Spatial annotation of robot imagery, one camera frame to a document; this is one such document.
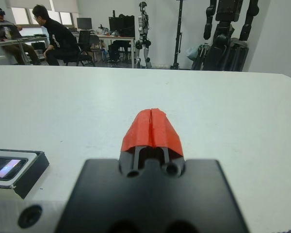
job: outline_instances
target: chair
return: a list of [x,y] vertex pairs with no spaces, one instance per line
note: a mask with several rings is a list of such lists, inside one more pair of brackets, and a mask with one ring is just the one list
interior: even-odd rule
[[79,66],[79,63],[81,62],[81,64],[84,66],[83,62],[88,61],[95,67],[93,57],[88,54],[88,52],[91,52],[90,31],[80,31],[78,46],[80,48],[79,54],[76,57],[65,59],[64,63],[66,66],[68,66],[70,62],[76,62],[77,66]]
[[99,39],[99,37],[97,35],[90,35],[90,41],[89,41],[89,43],[91,45],[94,45],[94,48],[91,49],[91,51],[93,53],[99,52],[99,54],[101,55],[102,60],[104,60],[104,58],[105,58],[105,55],[103,54],[103,50],[104,49],[100,46],[100,39]]

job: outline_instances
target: humanoid robot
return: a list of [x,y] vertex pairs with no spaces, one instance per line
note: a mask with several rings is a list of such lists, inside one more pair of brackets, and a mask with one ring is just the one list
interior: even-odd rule
[[151,41],[147,37],[147,32],[149,30],[149,16],[146,13],[145,7],[147,6],[146,2],[141,2],[139,4],[141,14],[138,16],[138,23],[139,23],[139,40],[136,42],[136,63],[137,68],[141,68],[141,59],[139,57],[140,50],[144,48],[144,56],[145,56],[145,64],[147,69],[152,68],[152,64],[150,62],[150,58],[148,57],[149,54],[149,47],[151,45]]
[[[258,1],[250,0],[245,24],[239,38],[241,42],[248,40],[253,18],[259,13]],[[218,7],[216,7],[217,0],[210,0],[210,7],[206,10],[207,24],[204,32],[206,40],[211,36],[212,19],[216,13],[216,8],[217,14],[215,19],[219,21],[219,24],[215,30],[213,44],[204,63],[204,70],[225,70],[231,36],[234,32],[231,22],[238,21],[242,4],[243,0],[219,0]]]

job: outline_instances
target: person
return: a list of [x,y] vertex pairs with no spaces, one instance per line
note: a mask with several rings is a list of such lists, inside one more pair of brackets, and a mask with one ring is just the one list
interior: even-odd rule
[[[17,27],[18,31],[22,30],[21,26],[17,26],[12,22],[4,20],[4,15],[5,15],[5,12],[0,8],[0,26],[2,26],[2,27],[4,27],[5,25],[7,25],[9,27],[14,26],[14,27]],[[6,38],[5,32],[2,33],[2,38]],[[40,60],[39,60],[37,54],[35,53],[34,48],[30,45],[26,45],[25,43],[22,44],[22,47],[23,47],[24,51],[29,54],[33,64],[40,65]],[[7,45],[7,46],[2,46],[2,48],[6,52],[12,54],[15,57],[15,59],[19,65],[25,64],[23,61],[23,58],[21,56],[21,51],[19,49],[19,45]]]
[[51,19],[44,6],[36,5],[32,13],[39,25],[48,30],[50,45],[43,55],[50,66],[59,66],[57,59],[65,60],[78,55],[79,46],[76,38],[68,28]]

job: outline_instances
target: red 3d printed part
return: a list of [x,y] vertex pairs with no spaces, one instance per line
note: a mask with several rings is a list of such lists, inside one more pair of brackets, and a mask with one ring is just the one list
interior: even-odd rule
[[158,108],[145,109],[137,115],[123,139],[121,151],[138,146],[166,147],[183,156],[178,134]]

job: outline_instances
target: white robot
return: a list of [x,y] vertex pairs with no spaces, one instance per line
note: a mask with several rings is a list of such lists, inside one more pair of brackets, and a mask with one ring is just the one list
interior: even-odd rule
[[150,62],[150,58],[148,57],[149,54],[149,47],[151,45],[151,42],[149,41],[147,37],[147,31],[149,30],[149,16],[147,15],[145,11],[145,7],[147,4],[143,1],[139,4],[140,12],[141,14],[138,16],[138,22],[139,22],[139,33],[140,37],[139,40],[136,42],[136,62],[137,62],[137,68],[140,68],[140,62],[141,59],[139,57],[140,50],[144,47],[144,55],[145,55],[145,64],[147,69],[152,68],[152,64]]

